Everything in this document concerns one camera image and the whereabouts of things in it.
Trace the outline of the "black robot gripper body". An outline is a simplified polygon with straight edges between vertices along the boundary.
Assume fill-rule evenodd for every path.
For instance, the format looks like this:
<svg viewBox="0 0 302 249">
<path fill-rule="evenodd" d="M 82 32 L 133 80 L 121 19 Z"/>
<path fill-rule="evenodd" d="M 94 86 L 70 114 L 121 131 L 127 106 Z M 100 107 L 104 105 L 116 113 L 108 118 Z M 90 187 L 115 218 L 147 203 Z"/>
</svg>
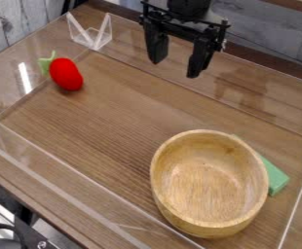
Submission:
<svg viewBox="0 0 302 249">
<path fill-rule="evenodd" d="M 229 23 L 212 12 L 211 0 L 141 0 L 140 3 L 140 24 L 149 37 L 224 39 Z"/>
</svg>

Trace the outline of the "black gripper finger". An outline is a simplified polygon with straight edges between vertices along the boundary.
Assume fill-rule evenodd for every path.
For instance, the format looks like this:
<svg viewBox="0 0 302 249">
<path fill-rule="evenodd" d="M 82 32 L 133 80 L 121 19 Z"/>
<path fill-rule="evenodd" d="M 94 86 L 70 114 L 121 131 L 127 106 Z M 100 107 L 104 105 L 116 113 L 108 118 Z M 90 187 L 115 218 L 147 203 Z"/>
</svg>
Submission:
<svg viewBox="0 0 302 249">
<path fill-rule="evenodd" d="M 151 62 L 157 64 L 168 55 L 168 35 L 161 30 L 161 25 L 149 18 L 143 21 L 147 54 Z"/>
<path fill-rule="evenodd" d="M 223 37 L 216 29 L 205 29 L 193 39 L 192 54 L 188 58 L 187 78 L 196 78 L 207 69 L 215 52 L 223 48 Z"/>
</svg>

